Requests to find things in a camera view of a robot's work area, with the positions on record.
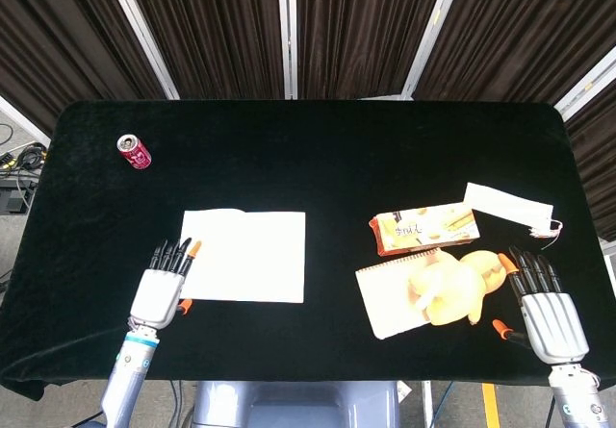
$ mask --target spiral notebook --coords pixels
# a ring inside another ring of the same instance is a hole
[[[409,295],[409,276],[447,254],[435,248],[355,272],[374,335],[387,339],[428,323]]]

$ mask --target wire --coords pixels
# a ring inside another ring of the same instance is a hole
[[[184,421],[182,422],[182,428],[191,428],[189,425],[191,424],[191,417],[194,414],[194,406],[186,413],[184,417]]]
[[[128,328],[131,329],[131,332],[137,332],[137,322],[135,322],[135,319],[131,315],[128,316],[126,323],[128,324]]]
[[[177,415],[177,391],[175,390],[175,385],[173,385],[173,380],[169,380],[169,383],[171,384],[171,390],[173,391],[173,414],[171,415],[168,428],[173,428],[173,421]]]
[[[175,428],[180,428],[180,416],[182,416],[182,380],[178,382],[179,393],[180,393],[180,403],[178,404],[177,409],[177,418],[175,418]]]
[[[40,175],[37,173],[34,173],[30,170],[24,170],[23,168],[19,168],[19,169],[9,169],[9,170],[5,170],[2,172],[1,178],[12,178],[17,176],[17,171],[21,171],[21,176],[26,175],[26,178],[36,178],[36,179],[40,179]]]
[[[23,203],[26,204],[26,207],[28,207],[28,211],[30,211],[30,204],[28,203],[28,201],[26,200],[26,193],[25,192],[21,192],[21,187],[19,186],[19,173],[21,172],[21,168],[19,168],[17,170],[17,192],[19,192],[19,196],[21,197],[21,200],[23,200]]]
[[[436,423],[436,419],[441,414],[441,410],[443,409],[443,403],[445,402],[445,399],[447,399],[447,396],[449,396],[452,387],[453,382],[450,382],[447,386],[447,389],[445,390],[445,393],[443,394],[443,397],[441,398],[441,401],[439,402],[439,405],[436,407],[436,412],[434,413],[434,417],[432,418],[432,423],[430,423],[430,428],[434,426],[434,423]]]
[[[599,375],[597,375],[596,373],[593,373],[589,370],[586,370],[585,368],[581,368],[580,371],[582,373],[585,373],[587,375],[590,375],[593,379],[593,381],[595,382],[595,386],[597,387],[597,389],[599,389],[599,387],[601,386],[601,378],[599,378]]]
[[[29,146],[30,144],[34,144],[35,142],[36,141],[28,141],[25,144],[20,144],[20,145],[14,147],[13,149],[9,149],[7,152],[5,152],[5,154],[8,154],[8,153],[10,153],[12,151],[16,151],[16,150],[19,150],[19,149],[23,149],[24,147]]]
[[[26,170],[34,170],[44,163],[46,154],[47,148],[41,143],[35,142],[19,153],[16,166]]]
[[[100,411],[97,414],[91,415],[88,418],[84,418],[83,420],[75,423],[74,425],[70,425],[71,428],[76,428],[77,426],[82,426],[85,425],[86,423],[88,423],[89,421],[94,420],[95,418],[99,418],[101,415],[103,415],[103,411]]]
[[[11,140],[11,138],[13,137],[13,133],[15,133],[15,130],[8,123],[0,123],[0,127],[7,127],[10,130],[9,131],[9,136],[6,139],[4,139],[2,142],[0,142],[0,146],[1,146],[3,144],[6,144],[7,142],[9,142]]]
[[[556,399],[552,396],[552,402],[550,403],[550,411],[548,412],[548,419],[546,420],[546,428],[550,428],[550,422],[552,422],[552,414],[554,413],[554,405],[556,404]]]

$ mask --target paper card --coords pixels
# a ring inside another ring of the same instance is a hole
[[[548,232],[553,206],[516,197],[487,186],[469,183],[464,202],[474,210],[515,221],[540,232]]]
[[[412,391],[411,387],[406,385],[401,380],[398,380],[398,382],[396,383],[396,388],[398,389],[398,403],[406,399],[406,396],[408,396]]]
[[[188,237],[202,245],[182,298],[303,302],[304,213],[184,212]]]

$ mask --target yellow floor marking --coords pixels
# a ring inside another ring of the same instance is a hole
[[[482,383],[483,406],[485,407],[485,422],[488,428],[501,428],[499,409],[497,408],[497,393],[491,383]]]

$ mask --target floor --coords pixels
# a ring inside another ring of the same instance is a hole
[[[11,123],[0,114],[0,123]],[[0,141],[4,129],[0,130]],[[31,140],[15,125],[10,143],[0,146],[0,153]],[[0,216],[0,275],[13,266],[27,216]],[[423,427],[421,382],[408,382],[412,391],[400,404],[401,427]],[[448,382],[432,382],[434,406],[438,404]],[[63,387],[48,387],[39,402],[30,401],[0,387],[0,428],[55,428],[70,426],[99,410],[104,381],[78,381]],[[183,382],[182,419],[193,404],[194,382]],[[543,427],[552,392],[538,387],[496,386],[499,421],[502,428]],[[616,420],[616,387],[602,392],[609,417]],[[134,411],[133,428],[167,427],[174,402],[169,382],[146,382]],[[457,382],[447,398],[438,423],[441,428],[485,427],[482,388],[477,383]],[[551,427],[562,426],[555,414]]]

